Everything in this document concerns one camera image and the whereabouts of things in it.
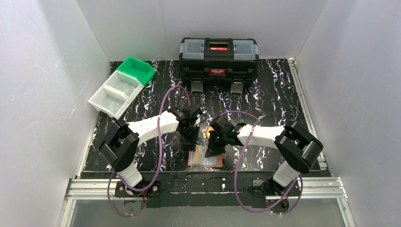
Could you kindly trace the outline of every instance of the white plastic container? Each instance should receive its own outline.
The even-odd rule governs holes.
[[[97,111],[119,119],[143,88],[135,77],[116,70],[88,102]]]

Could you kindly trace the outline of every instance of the open box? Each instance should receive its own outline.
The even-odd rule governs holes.
[[[128,57],[88,102],[97,111],[119,119],[154,74],[148,63]]]

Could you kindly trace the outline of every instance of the marble pattern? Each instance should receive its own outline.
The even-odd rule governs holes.
[[[201,133],[198,144],[207,146],[204,136],[209,122],[218,114],[229,110],[241,110],[259,117],[262,126],[284,125],[287,121],[299,121],[306,127],[305,117],[295,89],[289,65],[286,59],[260,60],[258,78],[254,85],[241,95],[229,93],[227,88],[206,87],[203,93],[191,93],[193,104],[200,103],[200,108],[207,116],[207,120],[200,125]],[[127,121],[140,121],[158,114],[164,92],[169,87],[180,85],[177,73],[178,61],[151,61],[156,74],[150,83],[142,90],[128,110],[122,116]],[[121,64],[112,62],[111,73]],[[173,91],[168,98],[165,110],[172,106],[187,105],[183,91]],[[254,119],[240,114],[226,116],[235,125],[238,122],[249,124]],[[85,171],[108,171],[107,162],[94,144],[107,132],[108,125],[114,119],[100,113],[93,133],[92,143],[86,160]],[[220,169],[189,167],[187,165],[188,153],[180,150],[178,144],[179,133],[169,133],[162,136],[164,143],[162,171],[232,171],[237,165],[239,152],[242,147],[227,146],[227,157]],[[134,163],[140,171],[155,171],[157,166],[158,141],[149,140],[142,144],[135,155]],[[259,146],[249,146],[240,163],[241,171],[274,171],[283,162],[278,150]]]

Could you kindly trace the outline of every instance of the gray floor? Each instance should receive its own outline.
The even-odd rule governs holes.
[[[118,209],[123,210],[122,201]],[[246,212],[241,207],[164,207],[146,209],[136,218],[124,218],[113,212],[108,201],[77,201],[72,227],[342,227],[336,199],[302,199],[282,217]]]

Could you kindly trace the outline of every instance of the toolbox lid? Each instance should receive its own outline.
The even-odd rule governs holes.
[[[203,39],[185,39],[181,44],[180,53],[183,53],[183,58],[203,59],[204,44]]]
[[[234,60],[255,60],[258,46],[253,40],[234,40]]]

